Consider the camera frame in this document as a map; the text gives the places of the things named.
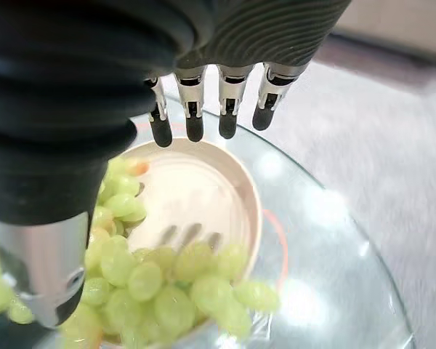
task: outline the gray carpet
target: gray carpet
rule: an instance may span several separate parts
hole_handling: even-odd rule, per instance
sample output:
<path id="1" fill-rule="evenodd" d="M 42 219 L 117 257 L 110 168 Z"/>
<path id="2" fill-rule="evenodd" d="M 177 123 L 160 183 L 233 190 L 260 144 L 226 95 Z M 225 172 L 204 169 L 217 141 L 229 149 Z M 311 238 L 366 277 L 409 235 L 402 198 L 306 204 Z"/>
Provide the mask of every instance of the gray carpet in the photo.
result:
<path id="1" fill-rule="evenodd" d="M 250 127 L 262 67 L 239 122 Z M 177 95 L 171 77 L 166 92 Z M 217 71 L 205 108 L 219 113 Z M 378 246 L 420 349 L 436 349 L 436 68 L 327 41 L 262 133 L 341 193 Z"/>

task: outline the black rubber fingertip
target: black rubber fingertip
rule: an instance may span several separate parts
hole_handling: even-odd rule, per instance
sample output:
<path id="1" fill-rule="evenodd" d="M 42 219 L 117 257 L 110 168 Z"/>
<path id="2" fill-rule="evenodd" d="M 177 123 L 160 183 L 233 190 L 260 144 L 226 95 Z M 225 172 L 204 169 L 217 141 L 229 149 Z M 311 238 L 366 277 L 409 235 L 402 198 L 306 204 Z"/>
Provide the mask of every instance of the black rubber fingertip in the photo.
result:
<path id="1" fill-rule="evenodd" d="M 195 116 L 186 118 L 186 131 L 187 131 L 187 138 L 189 138 L 191 142 L 200 141 L 203 137 L 202 118 L 197 118 Z"/>
<path id="2" fill-rule="evenodd" d="M 155 143 L 159 147 L 166 148 L 173 141 L 173 134 L 171 133 L 171 126 L 169 125 L 169 120 L 155 119 L 150 122 L 152 127 L 152 135 Z"/>
<path id="3" fill-rule="evenodd" d="M 235 129 L 238 123 L 238 117 L 232 113 L 226 113 L 219 116 L 219 134 L 229 140 L 235 135 Z"/>
<path id="4" fill-rule="evenodd" d="M 260 109 L 259 106 L 257 106 L 252 119 L 252 125 L 258 131 L 266 130 L 271 124 L 274 113 L 275 111 L 272 111 L 269 108 Z"/>

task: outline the orange line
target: orange line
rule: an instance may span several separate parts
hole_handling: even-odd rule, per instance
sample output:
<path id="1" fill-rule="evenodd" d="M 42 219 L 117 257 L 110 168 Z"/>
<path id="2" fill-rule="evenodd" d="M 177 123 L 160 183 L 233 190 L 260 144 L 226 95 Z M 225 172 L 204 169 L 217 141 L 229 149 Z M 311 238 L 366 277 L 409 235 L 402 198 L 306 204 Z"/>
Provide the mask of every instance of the orange line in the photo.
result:
<path id="1" fill-rule="evenodd" d="M 279 243 L 281 244 L 281 248 L 283 249 L 283 265 L 281 266 L 281 272 L 279 275 L 277 288 L 278 291 L 281 290 L 281 288 L 284 285 L 284 282 L 286 281 L 288 277 L 288 241 L 286 238 L 286 234 L 284 233 L 283 226 L 281 225 L 280 221 L 276 217 L 276 215 L 271 212 L 269 209 L 264 209 L 263 214 L 265 217 L 270 221 L 272 226 L 274 227 L 276 233 L 278 234 Z"/>

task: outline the glass tabletop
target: glass tabletop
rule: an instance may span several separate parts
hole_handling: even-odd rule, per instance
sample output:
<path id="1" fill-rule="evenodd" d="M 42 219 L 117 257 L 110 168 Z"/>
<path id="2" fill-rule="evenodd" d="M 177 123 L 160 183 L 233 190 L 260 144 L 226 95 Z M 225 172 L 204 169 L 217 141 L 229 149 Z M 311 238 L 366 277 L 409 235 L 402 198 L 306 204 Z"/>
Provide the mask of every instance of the glass tabletop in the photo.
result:
<path id="1" fill-rule="evenodd" d="M 174 137 L 185 137 L 182 106 L 170 98 L 168 112 Z M 177 347 L 415 348 L 394 281 L 342 197 L 260 136 L 238 127 L 225 140 L 218 117 L 203 117 L 204 139 L 231 152 L 257 185 L 264 224 L 252 276 L 278 285 L 282 308 L 272 317 L 256 314 L 245 342 L 210 326 Z M 134 121 L 137 144 L 151 141 L 147 116 Z"/>

